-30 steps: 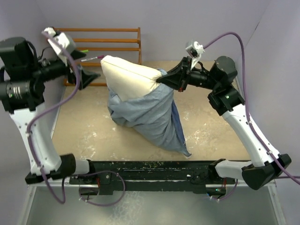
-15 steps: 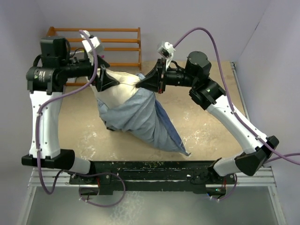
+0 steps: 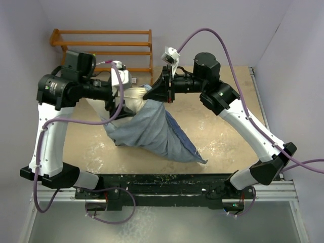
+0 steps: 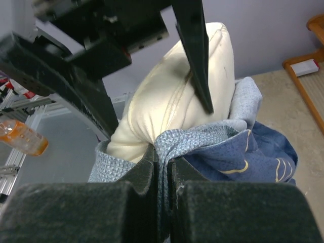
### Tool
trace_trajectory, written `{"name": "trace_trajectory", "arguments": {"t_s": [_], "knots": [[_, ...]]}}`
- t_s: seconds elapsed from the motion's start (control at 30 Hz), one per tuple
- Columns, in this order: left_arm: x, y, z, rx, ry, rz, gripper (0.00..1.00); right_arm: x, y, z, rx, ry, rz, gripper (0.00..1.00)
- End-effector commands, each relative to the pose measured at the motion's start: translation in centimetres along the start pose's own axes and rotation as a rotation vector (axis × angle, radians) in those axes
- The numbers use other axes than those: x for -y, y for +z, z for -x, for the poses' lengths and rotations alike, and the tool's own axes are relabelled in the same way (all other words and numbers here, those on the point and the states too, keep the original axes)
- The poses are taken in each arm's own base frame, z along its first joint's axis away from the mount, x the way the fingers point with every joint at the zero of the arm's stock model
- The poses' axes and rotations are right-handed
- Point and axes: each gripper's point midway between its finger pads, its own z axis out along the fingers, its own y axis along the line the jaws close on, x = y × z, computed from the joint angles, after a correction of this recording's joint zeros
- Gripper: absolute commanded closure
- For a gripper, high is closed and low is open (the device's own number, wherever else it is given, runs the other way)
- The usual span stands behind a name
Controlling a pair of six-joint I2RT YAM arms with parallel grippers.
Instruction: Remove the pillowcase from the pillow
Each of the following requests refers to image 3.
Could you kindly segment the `blue pillowcase with yellow drawings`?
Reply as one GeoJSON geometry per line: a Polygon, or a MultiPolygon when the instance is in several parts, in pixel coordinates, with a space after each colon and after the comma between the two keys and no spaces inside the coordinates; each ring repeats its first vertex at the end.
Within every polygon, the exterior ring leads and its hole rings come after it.
{"type": "Polygon", "coordinates": [[[206,164],[207,160],[201,157],[165,105],[143,99],[149,90],[149,85],[124,90],[126,108],[135,115],[106,124],[107,136],[117,146],[141,147],[176,162],[206,164]]]}

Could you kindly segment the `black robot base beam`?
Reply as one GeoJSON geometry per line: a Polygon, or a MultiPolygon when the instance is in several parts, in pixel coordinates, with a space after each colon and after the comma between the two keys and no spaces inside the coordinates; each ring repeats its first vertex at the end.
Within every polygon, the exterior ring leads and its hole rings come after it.
{"type": "Polygon", "coordinates": [[[242,211],[244,200],[253,199],[252,186],[230,189],[229,174],[103,174],[108,192],[77,189],[76,199],[119,211],[123,206],[206,207],[242,211]]]}

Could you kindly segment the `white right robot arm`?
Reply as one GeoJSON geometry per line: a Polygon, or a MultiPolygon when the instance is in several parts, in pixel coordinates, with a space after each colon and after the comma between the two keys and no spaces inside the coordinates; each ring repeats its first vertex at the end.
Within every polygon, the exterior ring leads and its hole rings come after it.
{"type": "Polygon", "coordinates": [[[288,164],[297,147],[273,135],[249,111],[242,98],[229,84],[220,80],[221,64],[211,53],[198,53],[193,71],[177,74],[180,55],[167,48],[161,58],[167,63],[144,99],[172,103],[176,93],[199,93],[200,101],[216,116],[228,122],[252,147],[258,161],[245,170],[234,172],[224,183],[230,198],[237,198],[246,187],[269,185],[288,164]]]}

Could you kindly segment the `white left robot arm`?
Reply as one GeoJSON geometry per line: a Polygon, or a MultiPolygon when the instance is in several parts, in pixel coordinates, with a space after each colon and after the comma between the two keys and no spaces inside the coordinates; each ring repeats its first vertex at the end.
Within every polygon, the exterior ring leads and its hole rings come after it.
{"type": "Polygon", "coordinates": [[[107,82],[93,79],[98,65],[90,53],[67,51],[64,64],[38,82],[38,132],[33,157],[20,176],[51,189],[86,188],[92,198],[104,193],[103,179],[96,174],[63,162],[63,148],[69,123],[77,102],[82,98],[104,101],[110,113],[108,122],[115,120],[124,105],[123,92],[131,83],[126,67],[120,61],[110,60],[111,79],[107,82]]]}

